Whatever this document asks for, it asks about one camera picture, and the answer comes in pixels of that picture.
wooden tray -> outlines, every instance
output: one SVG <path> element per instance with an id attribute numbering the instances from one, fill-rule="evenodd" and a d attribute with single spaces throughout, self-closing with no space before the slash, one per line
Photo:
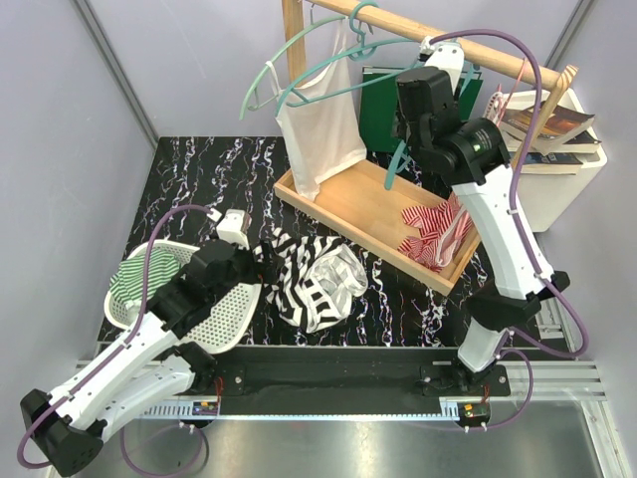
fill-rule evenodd
<path id="1" fill-rule="evenodd" d="M 454 260 L 441 272 L 432 272 L 396 249 L 418 230 L 403 223 L 403 209 L 422 204 L 432 207 L 443 201 L 421 187 L 396 177 L 385 190 L 387 171 L 369 161 L 361 161 L 320 185 L 320 194 L 311 202 L 297 194 L 292 171 L 275 184 L 275 193 L 308 216 L 351 239 L 389 264 L 409 274 L 435 291 L 448 295 L 480 244 L 472 228 Z"/>

wooden clothes rack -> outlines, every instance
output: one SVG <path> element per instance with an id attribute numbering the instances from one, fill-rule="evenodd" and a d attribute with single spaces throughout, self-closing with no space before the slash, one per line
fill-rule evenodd
<path id="1" fill-rule="evenodd" d="M 307 1 L 346 16 L 358 5 L 356 0 Z M 303 2 L 282 0 L 282 4 L 286 40 L 290 40 L 305 27 Z M 373 6 L 362 7 L 356 18 L 417 42 L 422 42 L 426 36 L 435 37 L 445 33 Z M 460 39 L 459 43 L 467 61 L 511 78 L 518 77 L 523 59 L 470 40 Z M 290 81 L 293 81 L 307 68 L 305 40 L 301 38 L 295 42 L 288 49 L 287 55 Z M 541 85 L 549 90 L 550 94 L 539 112 L 537 125 L 531 132 L 532 139 L 535 139 L 544 127 L 577 73 L 577 69 L 572 66 L 567 66 L 561 73 L 547 68 L 540 70 Z M 523 72 L 522 81 L 534 85 L 531 69 Z M 521 149 L 512 160 L 513 166 L 519 160 Z M 385 170 L 381 167 L 362 161 L 324 182 L 317 199 L 311 202 L 297 194 L 292 173 L 288 171 L 275 185 L 275 192 L 281 199 L 432 289 L 445 295 L 449 294 L 480 244 L 480 236 L 474 228 L 454 261 L 440 273 L 434 273 L 403 256 L 396 248 L 406 236 L 415 235 L 417 232 L 402 224 L 401 211 L 405 207 L 417 204 L 436 205 L 442 199 L 399 177 L 396 177 L 393 188 L 386 191 L 383 187 L 384 174 Z"/>

striped cloth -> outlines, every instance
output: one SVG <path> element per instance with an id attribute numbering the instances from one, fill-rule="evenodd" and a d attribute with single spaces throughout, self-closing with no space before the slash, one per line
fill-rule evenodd
<path id="1" fill-rule="evenodd" d="M 127 308 L 141 301 L 144 255 L 138 254 L 122 261 L 117 273 L 110 278 L 110 293 Z M 167 284 L 180 268 L 181 264 L 170 252 L 153 249 L 148 268 L 148 299 L 157 289 Z"/>
<path id="2" fill-rule="evenodd" d="M 402 211 L 402 219 L 408 226 L 417 227 L 420 237 L 407 237 L 398 251 L 434 272 L 440 272 L 452 261 L 473 226 L 469 213 L 453 192 L 448 201 L 436 207 L 408 207 Z"/>
<path id="3" fill-rule="evenodd" d="M 282 264 L 276 282 L 265 284 L 269 304 L 279 309 L 288 324 L 307 333 L 331 327 L 346 319 L 352 297 L 367 290 L 367 276 L 356 256 L 339 237 L 293 239 L 281 228 L 268 243 Z M 254 250 L 257 262 L 267 260 L 263 246 Z"/>

black and white striped cloth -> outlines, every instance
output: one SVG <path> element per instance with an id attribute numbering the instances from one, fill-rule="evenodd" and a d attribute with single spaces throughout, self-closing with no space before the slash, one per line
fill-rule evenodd
<path id="1" fill-rule="evenodd" d="M 293 239 L 281 228 L 275 229 L 274 235 L 267 244 L 281 267 L 276 280 L 264 285 L 264 292 L 281 318 L 308 333 L 346 319 L 352 297 L 367 290 L 367 276 L 343 240 L 333 236 Z M 263 246 L 254 253 L 257 262 L 270 260 Z"/>

wooden rod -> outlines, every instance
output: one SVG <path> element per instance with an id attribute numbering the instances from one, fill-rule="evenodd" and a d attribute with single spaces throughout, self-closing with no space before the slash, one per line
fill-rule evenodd
<path id="1" fill-rule="evenodd" d="M 303 2 L 299 0 L 282 0 L 283 23 L 286 28 L 286 41 L 304 29 Z M 294 81 L 306 70 L 306 39 L 299 38 L 287 52 L 288 74 Z"/>
<path id="2" fill-rule="evenodd" d="M 358 5 L 356 0 L 309 0 L 312 3 L 320 5 L 334 12 L 343 15 L 349 15 L 353 8 Z M 401 37 L 409 38 L 417 42 L 422 42 L 427 36 L 436 37 L 442 35 L 442 30 L 438 30 L 427 25 L 415 22 L 400 15 L 382 10 L 380 8 L 366 6 L 360 9 L 356 16 L 358 20 L 362 20 L 374 27 L 382 28 L 388 32 L 395 33 Z M 465 52 L 465 58 L 498 73 L 502 73 L 511 78 L 517 78 L 522 68 L 523 60 L 512 55 L 499 52 L 493 48 L 485 47 L 479 43 L 470 40 L 459 39 L 460 45 Z M 555 87 L 559 73 L 548 68 L 540 67 L 541 85 L 551 90 Z M 527 68 L 522 76 L 522 81 L 529 85 L 534 85 L 535 80 L 532 69 Z"/>
<path id="3" fill-rule="evenodd" d="M 564 71 L 561 73 L 561 75 L 557 77 L 557 83 L 555 84 L 555 88 L 551 90 L 550 95 L 548 95 L 548 98 L 542 105 L 541 110 L 539 110 L 539 117 L 537 118 L 537 124 L 535 125 L 535 129 L 532 131 L 531 144 L 533 144 L 533 142 L 537 138 L 537 135 L 539 134 L 541 129 L 544 127 L 544 125 L 546 124 L 550 116 L 553 114 L 553 110 L 555 110 L 555 107 L 557 106 L 557 103 L 559 103 L 559 100 L 561 100 L 561 97 L 564 95 L 564 93 L 566 93 L 566 90 L 570 88 L 570 84 L 573 83 L 573 80 L 575 79 L 575 75 L 577 75 L 577 68 L 571 65 L 568 65 L 564 69 Z M 518 151 L 516 151 L 516 155 L 511 161 L 511 164 L 513 165 L 513 167 L 516 167 L 516 164 L 518 164 L 518 160 L 520 159 L 521 152 L 522 152 L 522 145 L 520 144 Z"/>

